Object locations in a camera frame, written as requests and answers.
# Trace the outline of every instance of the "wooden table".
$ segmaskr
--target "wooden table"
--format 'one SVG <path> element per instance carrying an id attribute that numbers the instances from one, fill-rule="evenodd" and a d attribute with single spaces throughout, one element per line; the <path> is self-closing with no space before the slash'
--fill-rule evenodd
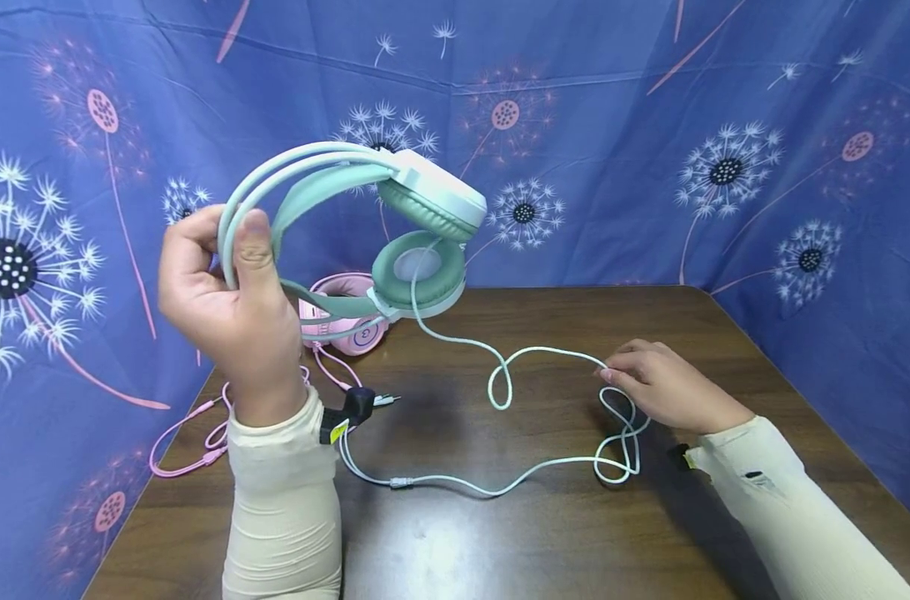
<path id="1" fill-rule="evenodd" d="M 604 358 L 633 337 L 662 341 L 772 419 L 820 484 L 910 582 L 910 516 L 707 295 L 691 288 L 470 290 L 432 318 L 441 333 L 506 355 L 532 345 Z M 355 362 L 362 380 L 401 402 L 352 436 L 377 478 L 457 474 L 501 487 L 525 468 L 590 455 L 618 430 L 596 400 L 587 362 L 551 354 L 517 361 L 506 412 L 485 397 L 493 356 L 438 342 L 400 322 Z M 325 403 L 343 395 L 313 373 Z M 214 373 L 200 399 L 217 394 Z M 184 426 L 164 466 L 195 461 L 216 410 Z M 588 463 L 551 467 L 498 500 L 442 488 L 389 491 L 340 467 L 343 597 L 362 600 L 773 598 L 763 568 L 705 477 L 666 456 L 670 431 L 643 438 L 642 474 L 606 490 Z M 233 480 L 225 459 L 153 479 L 89 588 L 87 600 L 219 598 Z"/>

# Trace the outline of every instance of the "black cable clip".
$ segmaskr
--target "black cable clip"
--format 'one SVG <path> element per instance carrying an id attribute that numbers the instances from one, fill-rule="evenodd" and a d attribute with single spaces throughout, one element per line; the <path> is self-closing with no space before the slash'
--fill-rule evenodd
<path id="1" fill-rule="evenodd" d="M 349 428 L 356 428 L 372 416 L 375 406 L 375 392 L 368 387 L 349 387 L 345 392 L 345 406 L 342 410 L 327 408 L 322 412 L 322 428 L 318 441 L 331 446 L 345 435 Z"/>

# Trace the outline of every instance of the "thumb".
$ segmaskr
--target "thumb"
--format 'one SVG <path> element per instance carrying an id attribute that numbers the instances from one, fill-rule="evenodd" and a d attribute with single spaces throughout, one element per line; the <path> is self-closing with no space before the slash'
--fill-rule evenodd
<path id="1" fill-rule="evenodd" d="M 644 383 L 639 382 L 629 373 L 615 370 L 615 368 L 603 368 L 599 375 L 622 392 L 629 394 L 632 399 L 637 398 L 638 393 L 645 387 Z"/>
<path id="2" fill-rule="evenodd" d="M 272 254 L 272 229 L 263 210 L 252 210 L 238 229 L 235 241 L 235 271 L 244 298 L 270 298 L 280 290 Z"/>

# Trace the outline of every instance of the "beige sleeve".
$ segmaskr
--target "beige sleeve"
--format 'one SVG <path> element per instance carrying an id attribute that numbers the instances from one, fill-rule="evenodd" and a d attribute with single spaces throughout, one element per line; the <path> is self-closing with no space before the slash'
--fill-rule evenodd
<path id="1" fill-rule="evenodd" d="M 764 417 L 687 451 L 744 526 L 783 600 L 910 598 L 898 571 L 805 474 Z"/>
<path id="2" fill-rule="evenodd" d="M 301 412 L 270 427 L 228 419 L 235 476 L 223 600 L 337 600 L 342 520 L 335 448 L 318 442 L 323 405 L 314 387 Z"/>

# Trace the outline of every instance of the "finger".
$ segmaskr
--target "finger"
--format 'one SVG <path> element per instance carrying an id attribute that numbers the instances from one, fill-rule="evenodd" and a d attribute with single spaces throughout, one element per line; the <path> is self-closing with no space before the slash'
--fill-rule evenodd
<path id="1" fill-rule="evenodd" d="M 638 353 L 641 350 L 655 350 L 655 343 L 648 340 L 634 339 L 631 342 L 622 343 L 615 353 Z"/>
<path id="2" fill-rule="evenodd" d="M 615 353 L 605 360 L 608 368 L 631 373 L 636 379 L 644 382 L 648 381 L 648 377 L 646 377 L 647 363 L 648 359 L 646 359 L 644 350 L 642 352 Z"/>
<path id="3" fill-rule="evenodd" d="M 238 229 L 235 270 L 242 303 L 273 306 L 285 294 L 281 289 L 272 252 L 272 229 L 263 210 L 252 210 Z"/>
<path id="4" fill-rule="evenodd" d="M 185 277 L 208 270 L 216 250 L 218 221 L 224 208 L 222 204 L 202 208 L 166 229 L 158 260 L 160 304 L 169 303 L 172 296 L 178 295 Z"/>
<path id="5" fill-rule="evenodd" d="M 615 370 L 615 368 L 603 368 L 599 375 L 601 375 L 601 378 L 605 379 L 607 383 L 612 384 L 622 392 L 629 394 L 631 399 L 639 398 L 646 387 L 643 382 L 632 377 L 631 373 L 618 371 Z"/>
<path id="6" fill-rule="evenodd" d="M 666 345 L 666 343 L 655 342 L 652 345 L 655 346 L 655 348 L 657 349 L 657 351 L 659 353 L 664 354 L 665 356 L 675 356 L 675 358 L 681 358 L 681 356 L 678 356 L 678 353 L 675 352 L 675 350 L 668 347 L 668 345 Z"/>

